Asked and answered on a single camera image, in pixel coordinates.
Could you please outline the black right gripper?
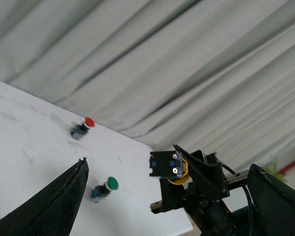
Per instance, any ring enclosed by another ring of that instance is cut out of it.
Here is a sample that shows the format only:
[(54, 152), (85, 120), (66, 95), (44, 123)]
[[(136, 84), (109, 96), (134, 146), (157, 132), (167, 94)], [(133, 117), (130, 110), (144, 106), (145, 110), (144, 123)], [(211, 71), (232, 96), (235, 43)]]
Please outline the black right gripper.
[(226, 177), (225, 166), (215, 153), (205, 155), (198, 150), (188, 153), (174, 145), (188, 163), (190, 177), (183, 185), (174, 185), (167, 179), (160, 179), (162, 199), (150, 205), (154, 214), (176, 210), (191, 209), (193, 204), (213, 203), (230, 195), (230, 191), (247, 184), (248, 172), (243, 171)]

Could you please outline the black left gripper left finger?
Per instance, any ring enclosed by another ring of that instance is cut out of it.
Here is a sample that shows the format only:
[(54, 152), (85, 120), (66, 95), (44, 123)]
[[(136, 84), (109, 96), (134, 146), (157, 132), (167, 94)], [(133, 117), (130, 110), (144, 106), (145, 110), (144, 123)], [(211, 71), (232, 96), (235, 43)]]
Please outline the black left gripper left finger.
[(83, 158), (0, 220), (0, 236), (68, 236), (89, 175)]

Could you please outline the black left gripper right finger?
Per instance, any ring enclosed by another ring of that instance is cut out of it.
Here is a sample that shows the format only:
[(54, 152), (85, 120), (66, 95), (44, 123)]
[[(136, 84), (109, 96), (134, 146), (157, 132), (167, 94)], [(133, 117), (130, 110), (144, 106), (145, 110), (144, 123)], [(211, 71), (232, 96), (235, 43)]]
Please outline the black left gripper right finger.
[(295, 190), (256, 164), (248, 171), (255, 236), (295, 236)]

